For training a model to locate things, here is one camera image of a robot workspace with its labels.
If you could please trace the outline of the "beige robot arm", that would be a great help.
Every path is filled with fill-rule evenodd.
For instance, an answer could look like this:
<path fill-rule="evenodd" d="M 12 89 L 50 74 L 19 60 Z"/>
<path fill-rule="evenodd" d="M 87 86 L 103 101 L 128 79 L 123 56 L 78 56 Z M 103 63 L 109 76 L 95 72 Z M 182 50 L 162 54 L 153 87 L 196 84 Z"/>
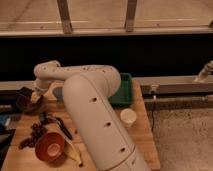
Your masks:
<path fill-rule="evenodd" d="M 56 80 L 63 82 L 65 109 L 97 171 L 151 171 L 108 101 L 121 84 L 116 68 L 109 65 L 63 67 L 53 60 L 36 65 L 34 75 L 38 94 L 45 94 Z"/>

